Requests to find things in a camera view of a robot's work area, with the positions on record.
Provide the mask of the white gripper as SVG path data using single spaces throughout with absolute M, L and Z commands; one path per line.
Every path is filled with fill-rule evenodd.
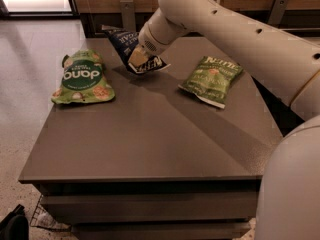
M 168 47 L 168 44 L 159 42 L 151 33 L 148 23 L 145 23 L 139 32 L 138 41 L 141 47 L 135 48 L 129 58 L 129 64 L 134 67 L 139 67 L 148 61 L 148 54 L 160 55 Z

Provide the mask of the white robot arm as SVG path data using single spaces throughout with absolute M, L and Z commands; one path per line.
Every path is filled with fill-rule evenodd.
M 255 240 L 320 240 L 320 46 L 221 6 L 220 0 L 158 0 L 130 56 L 140 66 L 195 31 L 264 83 L 303 119 L 264 171 Z

